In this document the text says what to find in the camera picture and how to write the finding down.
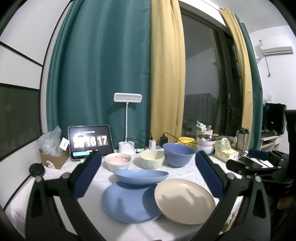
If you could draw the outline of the cream bowl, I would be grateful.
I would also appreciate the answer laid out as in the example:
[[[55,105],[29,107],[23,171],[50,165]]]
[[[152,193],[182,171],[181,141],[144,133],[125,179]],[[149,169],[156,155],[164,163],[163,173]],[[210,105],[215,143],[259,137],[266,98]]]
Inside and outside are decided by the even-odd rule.
[[[144,169],[156,170],[163,165],[165,155],[162,151],[145,150],[139,154],[140,163]]]

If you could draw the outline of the dark blue bowl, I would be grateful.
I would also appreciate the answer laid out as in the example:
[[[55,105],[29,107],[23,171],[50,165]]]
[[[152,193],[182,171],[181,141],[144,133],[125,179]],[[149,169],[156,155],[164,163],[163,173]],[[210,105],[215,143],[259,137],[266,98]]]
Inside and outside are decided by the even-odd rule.
[[[178,143],[165,143],[163,149],[166,162],[176,168],[187,165],[196,153],[194,148]]]

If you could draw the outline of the pink strawberry bowl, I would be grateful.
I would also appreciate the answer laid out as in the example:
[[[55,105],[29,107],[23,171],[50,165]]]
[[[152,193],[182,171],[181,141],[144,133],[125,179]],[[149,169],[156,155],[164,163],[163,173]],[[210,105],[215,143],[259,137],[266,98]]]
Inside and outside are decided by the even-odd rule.
[[[127,170],[130,167],[131,156],[122,153],[112,153],[105,156],[107,167],[112,172],[118,170]]]

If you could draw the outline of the black power adapter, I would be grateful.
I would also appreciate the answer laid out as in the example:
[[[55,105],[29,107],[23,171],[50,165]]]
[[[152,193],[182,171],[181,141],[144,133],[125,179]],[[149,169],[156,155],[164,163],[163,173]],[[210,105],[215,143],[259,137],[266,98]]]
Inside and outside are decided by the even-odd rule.
[[[160,139],[159,139],[159,145],[160,145],[160,147],[163,147],[163,145],[164,145],[165,143],[168,143],[168,137],[166,137],[166,136],[161,136]]]

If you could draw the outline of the white desk lamp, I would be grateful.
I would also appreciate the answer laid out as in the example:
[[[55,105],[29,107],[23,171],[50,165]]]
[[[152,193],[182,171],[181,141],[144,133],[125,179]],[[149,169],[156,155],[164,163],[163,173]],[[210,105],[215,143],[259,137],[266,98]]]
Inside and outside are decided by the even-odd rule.
[[[116,92],[113,96],[116,103],[125,103],[125,138],[118,143],[119,153],[132,156],[135,153],[134,143],[128,141],[128,106],[130,103],[141,103],[142,95],[139,93]]]

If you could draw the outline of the white utensil basket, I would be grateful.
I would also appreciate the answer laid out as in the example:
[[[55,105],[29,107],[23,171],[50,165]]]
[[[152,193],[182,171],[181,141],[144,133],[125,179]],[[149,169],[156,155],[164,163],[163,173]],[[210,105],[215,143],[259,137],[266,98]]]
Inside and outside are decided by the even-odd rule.
[[[213,130],[211,125],[205,125],[198,120],[196,121],[196,137],[199,135],[213,135]]]

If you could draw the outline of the yellow tissue pack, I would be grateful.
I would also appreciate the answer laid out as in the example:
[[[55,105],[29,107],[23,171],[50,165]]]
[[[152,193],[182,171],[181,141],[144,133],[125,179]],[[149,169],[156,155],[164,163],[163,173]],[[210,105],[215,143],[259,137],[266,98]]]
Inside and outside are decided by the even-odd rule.
[[[239,152],[234,150],[227,138],[222,138],[215,141],[215,154],[214,156],[223,162],[228,160],[237,160]]]

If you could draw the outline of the teal curtain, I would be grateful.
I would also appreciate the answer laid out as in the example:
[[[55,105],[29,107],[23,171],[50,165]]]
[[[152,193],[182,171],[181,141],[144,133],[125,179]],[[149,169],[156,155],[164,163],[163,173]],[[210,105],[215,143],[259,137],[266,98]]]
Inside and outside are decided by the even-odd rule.
[[[114,145],[125,138],[125,103],[116,92],[139,93],[128,106],[128,140],[147,144],[151,118],[150,1],[74,1],[54,46],[47,80],[48,130],[109,125]]]
[[[250,63],[251,79],[252,79],[252,103],[253,103],[253,116],[252,116],[252,129],[249,148],[260,150],[261,128],[263,118],[263,90],[260,79],[259,70],[257,67],[256,57],[252,42],[247,31],[246,25],[240,21],[237,15],[236,20],[242,31]]]

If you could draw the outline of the tablet showing clock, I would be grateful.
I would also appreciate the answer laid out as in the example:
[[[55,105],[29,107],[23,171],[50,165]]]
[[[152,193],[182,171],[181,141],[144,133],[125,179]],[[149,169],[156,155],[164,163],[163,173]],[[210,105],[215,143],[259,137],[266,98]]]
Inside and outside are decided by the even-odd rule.
[[[99,151],[102,156],[114,152],[109,125],[69,126],[68,140],[72,161],[87,158],[95,151]]]

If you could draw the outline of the white air conditioner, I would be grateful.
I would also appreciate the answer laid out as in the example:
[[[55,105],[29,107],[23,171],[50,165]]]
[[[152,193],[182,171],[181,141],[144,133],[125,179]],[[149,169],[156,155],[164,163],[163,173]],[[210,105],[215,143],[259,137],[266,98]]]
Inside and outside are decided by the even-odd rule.
[[[263,56],[276,56],[276,55],[290,55],[293,54],[292,46],[279,46],[270,42],[264,42],[262,39],[258,41],[255,46],[255,51]]]

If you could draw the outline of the stacked pink blue bowls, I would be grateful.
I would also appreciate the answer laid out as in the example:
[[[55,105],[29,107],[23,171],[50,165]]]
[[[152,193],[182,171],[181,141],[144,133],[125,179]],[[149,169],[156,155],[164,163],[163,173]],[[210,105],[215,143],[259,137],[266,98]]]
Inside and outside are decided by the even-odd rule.
[[[216,139],[212,135],[197,135],[197,151],[204,151],[206,154],[211,154],[215,149]]]

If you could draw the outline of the clear plastic bag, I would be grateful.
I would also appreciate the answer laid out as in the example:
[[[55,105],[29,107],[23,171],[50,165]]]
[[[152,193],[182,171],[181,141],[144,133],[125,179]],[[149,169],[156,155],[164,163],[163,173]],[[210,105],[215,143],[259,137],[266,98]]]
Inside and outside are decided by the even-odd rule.
[[[41,153],[52,157],[60,157],[63,150],[59,147],[62,130],[56,126],[53,131],[44,133],[37,139],[37,146]]]

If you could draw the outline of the light blue deep plate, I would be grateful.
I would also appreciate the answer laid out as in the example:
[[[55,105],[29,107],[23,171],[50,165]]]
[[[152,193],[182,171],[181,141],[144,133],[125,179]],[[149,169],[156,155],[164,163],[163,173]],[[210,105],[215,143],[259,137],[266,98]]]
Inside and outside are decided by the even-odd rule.
[[[165,180],[169,173],[158,170],[118,170],[114,175],[119,181],[134,185],[157,184]]]

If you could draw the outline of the cream plate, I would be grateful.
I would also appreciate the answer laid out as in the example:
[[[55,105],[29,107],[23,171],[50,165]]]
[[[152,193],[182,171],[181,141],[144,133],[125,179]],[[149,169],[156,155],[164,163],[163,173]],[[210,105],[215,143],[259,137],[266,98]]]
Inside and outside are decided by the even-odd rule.
[[[184,225],[205,223],[216,207],[211,194],[185,179],[168,179],[157,185],[154,198],[169,220]]]

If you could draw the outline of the steel thermos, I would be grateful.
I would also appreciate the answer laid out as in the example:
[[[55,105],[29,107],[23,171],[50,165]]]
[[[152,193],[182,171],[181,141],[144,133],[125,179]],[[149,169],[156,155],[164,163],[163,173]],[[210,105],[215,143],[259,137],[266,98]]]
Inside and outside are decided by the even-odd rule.
[[[246,128],[240,128],[236,133],[235,148],[244,152],[249,139],[249,130]]]

